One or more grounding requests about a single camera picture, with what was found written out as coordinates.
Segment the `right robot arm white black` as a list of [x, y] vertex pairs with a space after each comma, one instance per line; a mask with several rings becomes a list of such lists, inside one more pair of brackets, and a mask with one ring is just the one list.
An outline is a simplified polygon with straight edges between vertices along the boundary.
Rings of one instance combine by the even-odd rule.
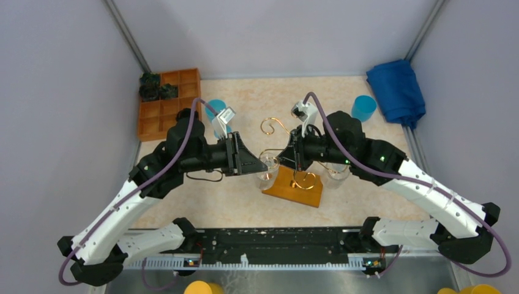
[[308, 123], [292, 130], [279, 159], [297, 171], [307, 170], [314, 162], [347, 164], [341, 148], [356, 160], [349, 166], [353, 175], [400, 194], [430, 216], [421, 221], [367, 218], [359, 232], [367, 251], [380, 246], [421, 247], [468, 265], [490, 251], [493, 236], [488, 227], [498, 220], [497, 205], [480, 205], [454, 194], [445, 196], [445, 186], [391, 143], [367, 138], [361, 122], [344, 111], [328, 115], [323, 130]]

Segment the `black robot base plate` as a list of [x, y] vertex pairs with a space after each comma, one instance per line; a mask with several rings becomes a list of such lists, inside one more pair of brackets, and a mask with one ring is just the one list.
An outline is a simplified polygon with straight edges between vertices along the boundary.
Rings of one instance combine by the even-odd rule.
[[237, 264], [246, 256], [252, 265], [332, 265], [349, 262], [351, 254], [382, 256], [398, 246], [371, 245], [360, 227], [205, 228], [195, 239], [169, 254], [193, 254], [203, 265]]

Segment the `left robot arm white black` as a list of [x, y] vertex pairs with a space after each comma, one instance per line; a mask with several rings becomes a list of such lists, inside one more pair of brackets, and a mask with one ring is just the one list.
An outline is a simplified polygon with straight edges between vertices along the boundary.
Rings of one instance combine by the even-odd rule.
[[125, 237], [130, 226], [150, 207], [184, 182], [189, 172], [220, 171], [240, 176], [266, 171], [232, 132], [210, 145], [196, 110], [183, 109], [156, 149], [130, 171], [129, 178], [96, 220], [75, 236], [64, 236], [58, 248], [73, 284], [101, 286], [111, 282], [136, 260], [165, 251], [196, 249], [197, 231], [184, 217], [140, 236]]

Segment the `clear wine glass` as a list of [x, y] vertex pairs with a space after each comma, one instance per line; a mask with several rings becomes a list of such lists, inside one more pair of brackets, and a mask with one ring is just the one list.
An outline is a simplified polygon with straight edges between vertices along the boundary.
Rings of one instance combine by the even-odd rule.
[[338, 189], [349, 176], [348, 164], [325, 163], [321, 180], [327, 189]]
[[267, 167], [267, 170], [257, 176], [258, 187], [260, 190], [268, 190], [274, 185], [278, 175], [279, 160], [274, 153], [268, 151], [263, 152], [259, 159]]

